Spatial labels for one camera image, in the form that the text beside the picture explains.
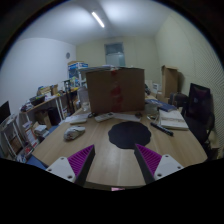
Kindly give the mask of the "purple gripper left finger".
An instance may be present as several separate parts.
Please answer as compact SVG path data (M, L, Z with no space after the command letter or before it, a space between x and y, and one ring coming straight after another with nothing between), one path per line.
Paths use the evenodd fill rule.
M46 171L79 186L83 186L94 156L95 147L90 145L70 157L59 157Z

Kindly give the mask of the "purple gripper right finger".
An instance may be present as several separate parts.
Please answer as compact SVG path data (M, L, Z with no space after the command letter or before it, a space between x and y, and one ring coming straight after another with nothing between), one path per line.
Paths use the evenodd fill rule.
M183 166L169 154L160 155L139 144L135 145L134 154L146 184L183 169Z

